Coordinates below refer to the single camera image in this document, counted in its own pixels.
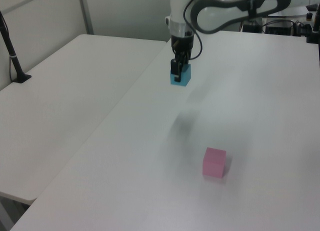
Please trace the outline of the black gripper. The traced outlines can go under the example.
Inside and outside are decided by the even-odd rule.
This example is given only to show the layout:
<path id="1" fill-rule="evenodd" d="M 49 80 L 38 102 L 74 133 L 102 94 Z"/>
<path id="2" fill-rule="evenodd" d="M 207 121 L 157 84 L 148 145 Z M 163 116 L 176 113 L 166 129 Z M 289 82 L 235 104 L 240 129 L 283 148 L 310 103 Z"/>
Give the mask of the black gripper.
<path id="1" fill-rule="evenodd" d="M 187 37 L 171 36 L 171 48 L 174 53 L 174 59 L 170 61 L 170 75 L 174 82 L 181 81 L 182 64 L 187 65 L 189 63 L 193 45 L 193 35 Z"/>

